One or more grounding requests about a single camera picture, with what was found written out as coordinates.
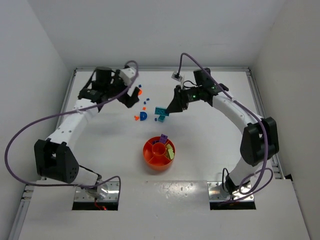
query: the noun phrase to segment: purple block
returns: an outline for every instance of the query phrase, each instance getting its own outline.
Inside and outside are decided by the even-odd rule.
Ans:
[[[160,137],[160,139],[159,139],[159,142],[160,142],[160,143],[163,143],[163,144],[166,144],[167,139],[168,139],[168,136],[166,136],[166,135],[164,135],[164,134],[161,134],[161,137]]]

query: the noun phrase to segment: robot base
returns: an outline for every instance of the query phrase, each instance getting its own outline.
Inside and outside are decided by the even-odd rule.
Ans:
[[[104,199],[97,199],[96,204],[100,207],[105,207],[108,211],[118,210],[119,197],[119,182],[110,181],[105,183],[107,185],[107,192]],[[85,189],[76,187],[72,210],[100,210],[95,206],[95,198],[90,196]]]
[[[248,196],[243,200],[233,203],[223,203],[229,200],[237,200],[243,197],[239,191],[234,191],[232,195],[225,192],[222,188],[221,181],[208,181],[208,193],[210,210],[254,210],[256,209],[255,198],[253,195]],[[242,187],[243,192],[248,192],[251,189],[251,183]]]

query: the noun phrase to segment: white robotic arm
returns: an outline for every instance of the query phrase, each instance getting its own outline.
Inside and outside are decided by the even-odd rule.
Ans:
[[[257,120],[251,114],[235,104],[222,92],[219,92],[218,95],[212,98],[212,106],[230,119],[239,129],[241,134],[243,134],[244,129],[249,124],[257,123]],[[260,120],[263,119],[263,117],[257,114],[256,117],[258,117]],[[243,157],[241,157],[235,168],[230,172],[229,177],[232,179],[232,182],[235,186],[239,186],[241,181],[250,174],[254,174],[257,171],[257,168],[258,165],[252,166],[246,163]]]
[[[101,179],[99,174],[78,164],[73,149],[87,124],[102,108],[95,106],[125,90],[135,75],[130,67],[116,71],[103,67],[95,69],[79,93],[73,107],[75,112],[68,115],[46,140],[39,139],[35,143],[35,162],[40,176],[80,186],[93,186]],[[125,94],[118,100],[131,108],[139,101],[139,91],[136,87],[131,96]]]
[[[205,70],[210,74],[209,68],[205,68]],[[256,118],[234,102],[230,92],[228,94],[231,99],[222,92],[221,88],[226,92],[229,91],[226,86],[220,83],[220,87],[218,87],[211,79],[207,78],[202,70],[195,70],[193,73],[196,81],[196,84],[193,83],[193,85],[195,86],[187,87],[184,82],[177,85],[174,89],[173,100],[167,107],[166,113],[182,112],[188,109],[189,103],[203,100],[222,112],[237,126],[242,133],[241,158],[235,168],[226,176],[225,182],[227,191],[232,194],[239,188],[245,178],[257,171],[258,164],[264,159],[265,142],[262,137],[262,129]],[[255,114],[255,117],[262,122],[266,129],[267,156],[270,159],[279,151],[276,122],[271,117],[265,119],[257,114]]]

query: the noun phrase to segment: teal block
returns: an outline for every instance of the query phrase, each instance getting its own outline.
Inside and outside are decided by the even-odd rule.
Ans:
[[[166,109],[162,107],[155,107],[154,114],[161,116],[169,116],[169,113],[166,113]]]
[[[165,121],[165,118],[166,118],[165,116],[161,115],[161,116],[158,117],[158,121],[163,123]]]

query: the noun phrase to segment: orange bowl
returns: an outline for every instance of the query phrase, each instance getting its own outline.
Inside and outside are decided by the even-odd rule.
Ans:
[[[170,144],[173,148],[174,156],[176,156],[175,145],[169,139],[166,140],[166,143],[163,144],[161,142],[157,142],[152,144],[154,141],[159,141],[160,136],[155,136],[150,138],[143,146],[142,154],[144,157],[145,163],[153,170],[156,171],[165,171],[167,170],[173,163],[174,157],[171,160],[167,157],[166,146]]]

